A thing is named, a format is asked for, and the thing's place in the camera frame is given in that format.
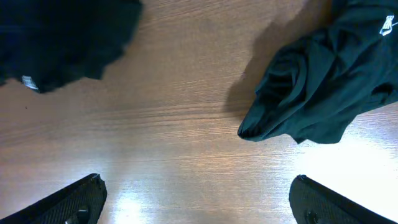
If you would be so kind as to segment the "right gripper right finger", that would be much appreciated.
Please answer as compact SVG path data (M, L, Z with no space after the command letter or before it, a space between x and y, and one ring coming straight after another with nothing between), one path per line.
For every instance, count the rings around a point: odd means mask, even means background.
M292 181L289 203L298 224L397 224L306 175Z

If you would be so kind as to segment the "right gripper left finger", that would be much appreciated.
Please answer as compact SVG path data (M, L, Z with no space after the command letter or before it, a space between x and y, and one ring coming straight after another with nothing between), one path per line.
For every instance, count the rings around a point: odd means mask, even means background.
M107 189L99 174L86 177L1 219L1 224L97 224Z

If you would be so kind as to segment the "black t-shirt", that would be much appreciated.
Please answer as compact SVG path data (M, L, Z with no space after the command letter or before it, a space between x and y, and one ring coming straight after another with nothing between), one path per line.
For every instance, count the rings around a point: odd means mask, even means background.
M14 79L47 93L101 79L143 9L138 0L1 0L1 85Z

